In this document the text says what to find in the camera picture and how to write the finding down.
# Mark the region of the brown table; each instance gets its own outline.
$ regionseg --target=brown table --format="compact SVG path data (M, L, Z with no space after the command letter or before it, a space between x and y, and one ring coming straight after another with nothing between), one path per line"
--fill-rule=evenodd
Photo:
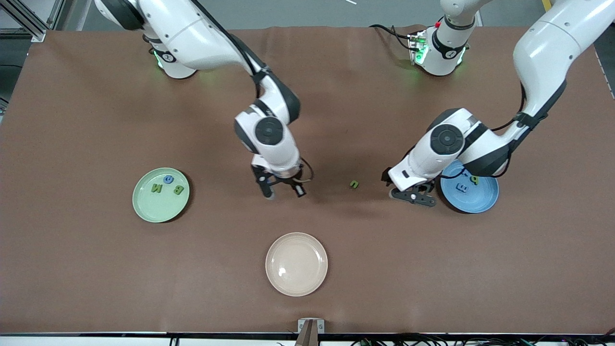
M515 152L489 212L393 201L379 181L447 108L491 127L515 114L523 32L478 28L464 63L435 78L374 29L238 31L303 102L291 130L316 180L305 198L283 187L275 201L232 130L253 100L243 70L176 81L138 33L50 32L0 127L0 331L280 332L318 316L330 332L605 332L615 102L593 49ZM156 167L192 180L170 223L132 209ZM271 243L292 231L318 238L330 261L301 298L264 271Z

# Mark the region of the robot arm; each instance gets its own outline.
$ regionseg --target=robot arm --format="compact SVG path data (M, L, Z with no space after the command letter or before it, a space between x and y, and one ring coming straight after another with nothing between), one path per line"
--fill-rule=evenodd
M476 13L492 0L440 0L445 16L438 27L432 26L413 37L413 63L426 72L445 76L461 63L467 40L476 27Z
M154 47L160 66L172 78L187 78L196 70L240 65L263 91L235 118L235 132L254 154L252 170L263 195L283 182L305 195L299 150L288 130L301 104L239 38L229 34L195 0L95 0L99 11L127 30L142 30Z
M571 64L607 29L613 18L615 0L558 1L515 47L515 69L526 90L527 101L506 132L496 135L465 109L445 111L402 162L389 170L391 181L404 191L435 178L455 158L472 175L491 176L502 172L512 152L547 117L563 93ZM442 126L449 132L437 132ZM461 146L457 137L454 142L450 140L452 134L459 133Z

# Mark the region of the plate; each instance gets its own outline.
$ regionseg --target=plate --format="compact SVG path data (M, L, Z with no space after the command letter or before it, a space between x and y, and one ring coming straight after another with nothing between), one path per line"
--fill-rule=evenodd
M453 161L442 175L453 177L464 168L459 160ZM493 177L474 177L465 171L453 179L440 179L440 191L446 200L460 211L477 214L496 204L499 196L498 180Z
M305 233L278 238L267 252L265 271L274 288L291 297L318 289L327 275L327 253L322 244Z
M143 220L165 222L186 207L188 179L173 168L157 168L141 178L132 193L132 207Z

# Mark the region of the blue plate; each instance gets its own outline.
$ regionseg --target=blue plate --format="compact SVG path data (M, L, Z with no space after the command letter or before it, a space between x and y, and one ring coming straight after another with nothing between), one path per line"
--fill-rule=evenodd
M463 168L463 164L455 160L442 171L442 175L453 177ZM440 190L453 207L471 214L491 209L499 196L497 179L473 177L468 171L453 179L440 179Z

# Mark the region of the green plate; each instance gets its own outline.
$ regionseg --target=green plate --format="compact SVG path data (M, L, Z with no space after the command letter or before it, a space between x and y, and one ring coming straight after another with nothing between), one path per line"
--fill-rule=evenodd
M158 168L139 180L132 193L132 206L145 221L165 222L181 213L189 196L185 175L173 168Z

